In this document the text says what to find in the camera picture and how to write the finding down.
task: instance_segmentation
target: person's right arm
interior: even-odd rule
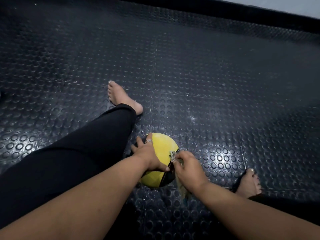
[[[209,182],[191,152],[182,151],[176,157],[184,161],[183,168],[174,161],[181,183],[239,239],[319,239],[320,226],[240,197]]]

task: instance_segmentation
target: person's left arm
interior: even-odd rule
[[[143,173],[169,170],[151,142],[137,142],[133,156],[4,227],[0,239],[103,239]]]

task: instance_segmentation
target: foot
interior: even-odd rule
[[[236,194],[249,198],[261,194],[260,180],[252,168],[247,169],[245,175],[243,175],[240,185],[236,191]]]
[[[142,105],[131,99],[124,89],[114,81],[109,81],[108,96],[114,105],[127,104],[136,111],[137,115],[140,115],[143,112]]]

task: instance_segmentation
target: person's left hand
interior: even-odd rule
[[[152,133],[149,133],[146,140],[152,140]],[[163,171],[168,172],[170,168],[159,161],[156,156],[155,149],[153,148],[152,142],[143,144],[140,137],[137,137],[138,147],[131,145],[133,156],[139,157],[143,162],[146,163],[147,171]]]

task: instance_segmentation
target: pants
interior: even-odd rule
[[[0,229],[120,161],[136,117],[119,104],[6,170],[0,175]]]

